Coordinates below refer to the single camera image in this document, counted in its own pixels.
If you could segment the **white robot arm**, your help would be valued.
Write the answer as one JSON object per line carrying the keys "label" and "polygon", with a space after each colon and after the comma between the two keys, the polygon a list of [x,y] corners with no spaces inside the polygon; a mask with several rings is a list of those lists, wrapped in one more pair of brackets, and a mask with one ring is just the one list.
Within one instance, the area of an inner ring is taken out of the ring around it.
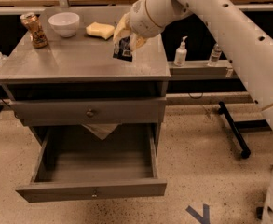
{"label": "white robot arm", "polygon": [[[138,0],[118,23],[114,44],[129,36],[136,50],[191,14],[205,23],[273,131],[273,39],[230,0]],[[273,171],[262,224],[273,224]]]}

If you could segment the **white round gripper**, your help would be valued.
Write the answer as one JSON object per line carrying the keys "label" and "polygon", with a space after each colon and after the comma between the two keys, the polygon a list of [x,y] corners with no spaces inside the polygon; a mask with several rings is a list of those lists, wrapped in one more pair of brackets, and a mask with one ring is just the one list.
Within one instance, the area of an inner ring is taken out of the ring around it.
{"label": "white round gripper", "polygon": [[163,28],[150,17],[146,0],[138,0],[132,5],[130,12],[124,14],[118,22],[113,42],[116,44],[122,38],[130,36],[130,50],[135,51],[146,43],[146,38],[159,35],[162,31]]}

